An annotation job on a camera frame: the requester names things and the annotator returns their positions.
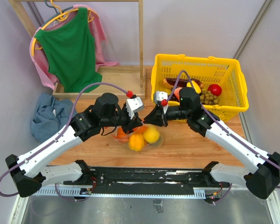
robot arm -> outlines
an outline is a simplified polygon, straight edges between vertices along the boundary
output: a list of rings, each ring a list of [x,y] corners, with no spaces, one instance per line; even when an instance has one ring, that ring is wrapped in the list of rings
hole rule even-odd
[[[103,94],[97,98],[94,105],[72,118],[70,126],[58,140],[56,138],[65,126],[32,151],[19,157],[15,155],[7,157],[6,163],[9,168],[24,161],[11,172],[20,196],[30,196],[41,187],[57,182],[85,184],[90,178],[90,169],[83,160],[64,166],[47,165],[68,149],[99,134],[104,127],[121,126],[125,132],[129,132],[135,127],[142,126],[142,121],[138,117],[138,111],[144,108],[141,99],[134,95],[131,99],[127,99],[122,108],[119,107],[118,101],[114,94]],[[54,143],[49,148],[41,151],[33,159],[27,160],[29,156],[51,142]]]
[[[280,166],[280,154],[268,152],[255,147],[233,132],[216,115],[217,122],[202,109],[199,95],[193,88],[182,88],[179,92],[180,106],[168,106],[168,95],[157,91],[153,111],[144,118],[144,123],[156,126],[167,126],[169,120],[186,119],[188,126],[203,137],[218,143],[237,157],[244,168],[226,166],[216,161],[208,164],[203,172],[205,181],[211,186],[214,182],[229,182],[246,186],[255,196],[266,199],[280,183],[280,171],[260,156]],[[252,153],[246,146],[257,153]]]

pink shirt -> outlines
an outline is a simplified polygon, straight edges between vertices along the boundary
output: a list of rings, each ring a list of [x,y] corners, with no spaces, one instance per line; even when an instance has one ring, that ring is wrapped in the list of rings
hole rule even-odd
[[[90,10],[92,10],[89,6],[86,5],[74,5],[73,8],[79,8],[79,7],[85,7],[88,8]],[[54,29],[58,29],[61,26],[63,26],[64,24],[68,23],[69,21],[71,21],[77,14],[77,11],[71,12],[69,13],[68,17],[66,20],[59,22],[58,24],[51,26],[51,27],[47,27],[45,28],[45,30],[54,30]],[[101,47],[101,42],[102,41],[106,41],[106,36],[104,33],[104,30],[102,28],[102,24],[99,20],[99,17],[95,14],[95,13],[91,13],[91,18],[94,17],[94,19],[89,22],[89,30],[92,34],[92,36],[95,38],[95,58],[96,58],[96,71],[98,70],[99,66],[115,66],[118,65],[118,62],[106,62],[103,56],[103,52],[102,52],[102,47]],[[32,45],[32,40],[30,42],[30,56],[31,59],[36,67],[36,70],[41,78],[41,82],[44,86],[47,86],[51,89],[54,89],[54,83],[58,81],[58,78],[54,75],[48,72],[49,69],[49,62],[47,60],[47,57],[45,55],[45,53],[43,52],[43,50],[34,50],[34,57],[32,57],[31,55],[31,45]],[[35,48],[40,47],[40,45],[38,43],[35,44]]]

yellow hanger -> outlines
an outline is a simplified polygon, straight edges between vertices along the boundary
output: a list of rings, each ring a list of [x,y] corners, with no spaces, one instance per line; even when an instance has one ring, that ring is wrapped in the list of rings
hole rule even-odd
[[[75,8],[75,9],[69,10],[69,11],[64,12],[64,13],[61,12],[58,16],[56,16],[55,18],[51,19],[47,24],[45,24],[41,29],[44,30],[48,25],[50,25],[52,22],[54,22],[55,20],[58,20],[58,19],[60,19],[60,18],[62,18],[62,21],[66,20],[67,17],[68,17],[68,15],[69,15],[69,13],[75,12],[75,11],[77,11],[77,10],[79,10],[79,8]],[[94,11],[92,11],[92,10],[90,10],[90,9],[88,9],[88,11],[89,11],[89,14],[88,14],[88,22],[91,22],[91,21],[94,19],[94,16],[93,16],[93,17],[89,20],[90,15],[91,15],[91,12],[93,12],[93,13],[94,13],[95,15],[97,15],[97,16],[98,16],[98,14],[96,14],[96,12],[94,12]],[[35,50],[35,49],[36,49],[36,50],[41,50],[41,49],[42,49],[42,47],[35,48],[35,43],[36,43],[36,41],[37,41],[36,38],[33,38],[32,45],[31,45],[31,55],[32,55],[32,57],[34,57],[34,50]]]

blue garment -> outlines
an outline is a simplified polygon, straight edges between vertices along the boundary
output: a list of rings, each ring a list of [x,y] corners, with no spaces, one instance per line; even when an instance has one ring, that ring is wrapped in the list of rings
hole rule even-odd
[[[31,121],[31,133],[41,143],[56,134],[69,120],[73,103],[69,99],[56,100],[42,93]]]

yellow crate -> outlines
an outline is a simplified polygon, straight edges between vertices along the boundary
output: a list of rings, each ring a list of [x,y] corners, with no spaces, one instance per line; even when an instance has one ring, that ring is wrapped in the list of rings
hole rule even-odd
[[[205,108],[224,122],[239,112],[248,110],[247,85],[238,60],[216,57],[157,54],[151,75],[152,101],[155,91],[165,91],[170,94],[170,90],[163,87],[161,81],[164,78],[177,78],[181,70],[186,70],[191,78],[203,82],[206,90],[211,84],[221,86],[219,105],[206,105]],[[179,103],[169,101],[169,105],[179,105]]]

